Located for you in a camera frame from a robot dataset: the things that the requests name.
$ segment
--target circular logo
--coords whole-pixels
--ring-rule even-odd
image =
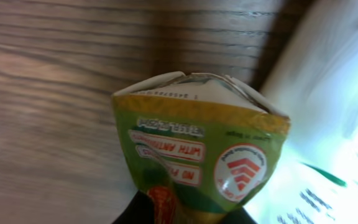
[[[226,149],[215,164],[215,185],[223,197],[239,202],[264,178],[266,157],[253,144],[236,144]]]

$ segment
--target gold stripe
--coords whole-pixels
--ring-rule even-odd
[[[144,95],[114,96],[112,101],[116,110],[181,117],[204,123],[218,122],[271,133],[287,134],[290,127],[288,118],[219,103]]]

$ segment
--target wooden surface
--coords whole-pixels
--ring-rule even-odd
[[[111,223],[135,187],[110,94],[174,70],[258,86],[310,2],[0,0],[0,223]]]

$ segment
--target white label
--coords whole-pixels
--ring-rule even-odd
[[[129,131],[129,136],[134,142],[146,144],[163,156],[196,162],[204,159],[205,145],[201,142],[145,134],[133,130]]]
[[[251,144],[237,144],[226,149],[215,165],[214,179],[226,199],[239,202],[264,178],[264,152]]]
[[[154,159],[163,165],[175,182],[192,186],[197,186],[201,182],[201,170],[197,166],[166,161],[158,156],[152,149],[145,146],[136,146],[136,151],[140,157]]]

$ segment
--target dark object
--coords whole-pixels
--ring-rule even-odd
[[[113,224],[144,223],[154,224],[153,201],[141,192],[137,192],[125,211]],[[244,209],[235,210],[223,218],[221,224],[256,224]]]

